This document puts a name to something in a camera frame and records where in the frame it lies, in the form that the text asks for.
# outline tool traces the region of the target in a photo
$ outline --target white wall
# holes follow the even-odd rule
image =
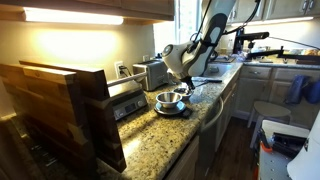
[[[235,27],[228,26],[227,29],[234,29]],[[304,44],[320,47],[320,18],[311,21],[282,23],[272,25],[257,25],[245,27],[245,33],[265,32],[270,33],[270,37],[277,37],[291,41],[298,41]],[[220,48],[227,48],[228,39],[234,39],[235,33],[222,37]],[[258,46],[271,46],[273,49],[280,49],[284,46],[285,49],[303,48],[310,49],[309,47],[267,38],[264,40],[256,40],[255,47]]]
[[[99,67],[116,79],[114,62],[142,62],[154,56],[152,25],[81,25],[0,21],[0,63],[21,59]],[[0,117],[13,113],[0,83]]]

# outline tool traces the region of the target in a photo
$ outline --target under-cabinet light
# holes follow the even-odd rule
[[[275,20],[249,22],[248,25],[276,24],[276,23],[286,23],[286,22],[295,22],[295,21],[307,21],[307,20],[311,20],[311,19],[313,19],[313,17],[275,19]],[[233,23],[233,24],[231,24],[231,26],[241,26],[241,25],[243,25],[243,23]]]
[[[120,16],[111,16],[104,14],[92,14],[29,7],[25,7],[24,11],[26,14],[26,21],[112,25],[120,25],[123,23],[123,18]]]

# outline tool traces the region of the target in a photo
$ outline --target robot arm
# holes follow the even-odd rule
[[[191,77],[201,75],[217,46],[235,0],[203,0],[203,28],[200,40],[180,45],[170,44],[162,52],[165,64],[176,78],[194,89]]]

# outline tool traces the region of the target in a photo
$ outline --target granite countertop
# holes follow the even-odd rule
[[[297,64],[296,60],[288,59],[287,63],[282,58],[276,58],[275,56],[268,56],[264,60],[271,60],[273,63],[259,63],[257,60],[251,62],[243,62],[247,66],[260,66],[260,67],[279,67],[279,68],[296,68],[296,69],[320,69],[320,65],[309,65],[309,64]]]
[[[153,109],[158,93],[172,91],[179,85],[167,85],[157,91],[146,92],[148,107],[118,122],[127,168],[117,173],[99,161],[101,179],[162,179],[241,66],[242,63],[232,63],[232,68],[220,78],[222,83],[197,87],[189,101],[185,102],[193,111],[189,118],[164,117]]]

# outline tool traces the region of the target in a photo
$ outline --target backsplash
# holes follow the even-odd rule
[[[114,62],[142,62],[154,55],[152,25],[83,25],[0,21],[0,63],[21,59],[99,67],[108,81],[116,79]],[[14,113],[2,82],[0,117]]]

